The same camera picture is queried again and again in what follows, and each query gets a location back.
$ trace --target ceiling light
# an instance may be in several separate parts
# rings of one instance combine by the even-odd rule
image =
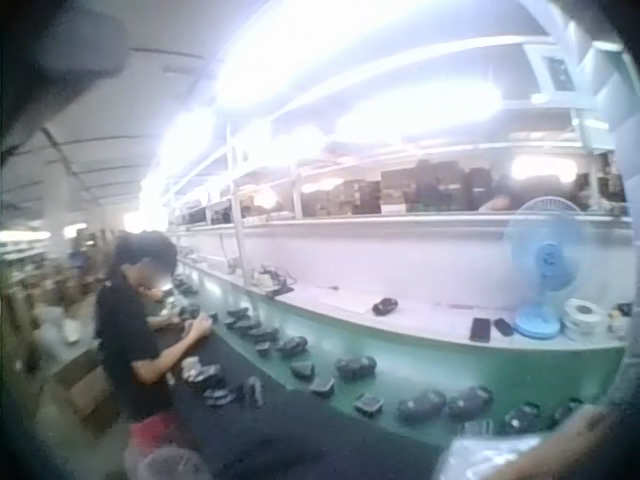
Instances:
[[[122,217],[124,229],[129,233],[140,233],[144,230],[140,212],[128,212]]]
[[[587,118],[584,121],[584,124],[587,127],[597,128],[600,130],[609,130],[609,124],[607,122],[603,122],[602,120],[596,120],[594,118]]]
[[[312,65],[423,4],[420,0],[283,0],[232,45],[220,72],[218,100],[230,108],[267,100]]]
[[[319,128],[311,125],[298,127],[272,142],[269,164],[288,165],[296,160],[315,158],[326,144],[327,138]]]
[[[544,93],[534,93],[531,95],[530,100],[534,105],[541,105],[549,101],[549,95]]]
[[[213,136],[214,124],[215,117],[207,108],[178,115],[158,148],[161,169],[166,176],[175,174],[204,152]]]
[[[259,207],[270,210],[276,206],[276,203],[278,203],[278,196],[271,188],[263,187],[254,195],[253,203]]]
[[[305,183],[304,185],[302,185],[302,187],[300,187],[300,191],[302,193],[313,193],[318,191],[318,184],[317,183]]]
[[[522,155],[511,164],[511,176],[516,180],[556,176],[562,183],[571,183],[577,175],[578,166],[569,158]]]
[[[46,240],[51,233],[43,230],[2,230],[0,231],[0,242],[31,242],[35,240]]]
[[[498,89],[480,80],[413,85],[362,102],[336,125],[339,139],[373,143],[464,125],[502,107]]]
[[[73,225],[67,225],[62,229],[62,235],[67,239],[75,238],[76,235],[78,235],[78,230],[81,230],[83,228],[87,228],[86,223],[75,223]]]
[[[333,190],[338,185],[342,185],[343,183],[344,179],[342,178],[325,178],[324,180],[320,180],[317,186],[318,190],[328,192],[329,190]]]

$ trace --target black device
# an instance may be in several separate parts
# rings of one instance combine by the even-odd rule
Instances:
[[[533,402],[525,402],[514,408],[504,418],[504,433],[520,435],[532,432],[540,418],[540,412],[540,405]]]
[[[258,377],[249,377],[243,388],[245,405],[252,408],[260,408],[264,405],[264,389]]]
[[[255,330],[256,328],[260,328],[262,326],[262,322],[260,320],[248,319],[248,320],[240,320],[236,324],[233,325],[232,330],[234,332],[238,332],[241,335]]]
[[[238,323],[246,322],[246,321],[252,322],[253,320],[251,319],[251,317],[249,315],[244,314],[244,315],[239,316],[239,317],[228,318],[224,322],[222,322],[222,324],[225,327],[227,327],[229,330],[233,330]]]
[[[500,335],[503,337],[512,337],[513,336],[513,325],[507,322],[504,318],[496,318],[493,321],[493,326],[496,327],[496,330],[500,332]]]
[[[316,378],[309,391],[320,398],[328,399],[333,397],[335,392],[336,381],[333,378]]]
[[[291,292],[293,292],[293,288],[291,288],[289,285],[284,283],[280,285],[278,288],[276,288],[275,290],[270,290],[267,293],[265,293],[265,297],[273,300],[274,298],[279,297],[280,295],[284,295],[285,293],[291,293]]]
[[[475,420],[489,411],[493,404],[493,392],[484,386],[476,386],[450,397],[446,414],[459,422]]]
[[[249,313],[248,307],[238,308],[236,310],[227,310],[227,315],[229,315],[231,318],[244,317],[248,313]]]
[[[631,303],[619,303],[616,305],[616,310],[618,310],[623,317],[630,317],[633,313],[633,305]]]
[[[376,362],[376,359],[368,355],[339,358],[335,364],[338,376],[347,382],[354,382],[374,376],[377,366],[378,362]]]
[[[271,342],[256,343],[256,352],[261,357],[268,357],[271,354]]]
[[[410,400],[398,402],[398,418],[405,423],[428,422],[440,415],[447,403],[447,397],[439,390],[425,390]]]
[[[374,397],[368,393],[358,395],[353,406],[356,412],[368,418],[373,418],[382,412],[384,401],[379,397]]]
[[[224,407],[236,399],[236,394],[226,388],[210,389],[204,392],[205,403],[210,407]]]
[[[310,382],[316,376],[316,366],[312,362],[294,362],[289,370],[294,377],[305,382]]]
[[[200,305],[191,305],[191,307],[189,307],[189,317],[195,320],[198,318],[198,315],[200,315]]]
[[[178,318],[183,322],[186,322],[191,318],[191,316],[189,315],[189,309],[185,305],[182,305],[178,309]]]
[[[249,330],[247,332],[247,338],[256,343],[275,342],[278,339],[279,333],[280,331],[275,327],[263,326]]]
[[[490,419],[475,420],[460,425],[461,435],[471,435],[474,437],[493,435],[493,430],[493,420]]]
[[[371,310],[378,317],[384,317],[389,315],[396,308],[398,308],[398,301],[395,298],[383,298],[378,303],[374,304]]]
[[[489,343],[491,341],[491,320],[475,317],[471,324],[469,340],[478,343]]]
[[[551,420],[549,421],[549,428],[556,428],[558,425],[562,425],[571,415],[573,415],[573,412],[582,407],[582,405],[584,405],[584,402],[579,398],[570,398],[565,405],[553,412]]]
[[[291,337],[282,342],[276,350],[283,358],[293,358],[307,350],[309,341],[305,337]]]

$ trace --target ceiling beam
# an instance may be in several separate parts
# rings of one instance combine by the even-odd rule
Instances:
[[[53,134],[51,133],[51,130],[49,130],[47,127],[42,127],[41,131],[44,137],[47,139],[47,142],[49,142],[51,147],[56,152],[58,152],[58,155],[60,155],[60,160],[62,161],[62,164],[64,165],[64,168],[67,171],[67,174],[76,180],[78,185],[80,185],[80,188],[82,189],[82,191],[84,191],[89,196],[89,198],[91,199],[91,201],[93,201],[93,203],[100,206],[100,200],[98,200],[98,197],[94,195],[91,189],[87,187],[87,184],[85,183],[85,181],[75,171],[75,169],[73,168],[73,163],[71,162],[71,160],[69,160],[67,155],[64,153],[64,151],[60,147],[60,144],[56,140],[56,137],[54,137]]]

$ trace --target electric fan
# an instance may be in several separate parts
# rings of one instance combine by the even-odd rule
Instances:
[[[591,247],[580,210],[558,197],[541,197],[518,210],[507,227],[515,269],[533,289],[533,298],[516,312],[515,329],[539,340],[557,336],[559,310],[550,296],[568,288],[578,277]]]

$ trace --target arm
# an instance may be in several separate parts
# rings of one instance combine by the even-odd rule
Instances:
[[[586,406],[560,430],[487,480],[555,478],[585,458],[610,431],[613,415],[601,407]]]
[[[157,382],[180,361],[187,350],[210,331],[211,320],[204,316],[198,317],[194,320],[189,334],[172,347],[163,350],[158,358],[131,363],[138,380],[146,384]]]

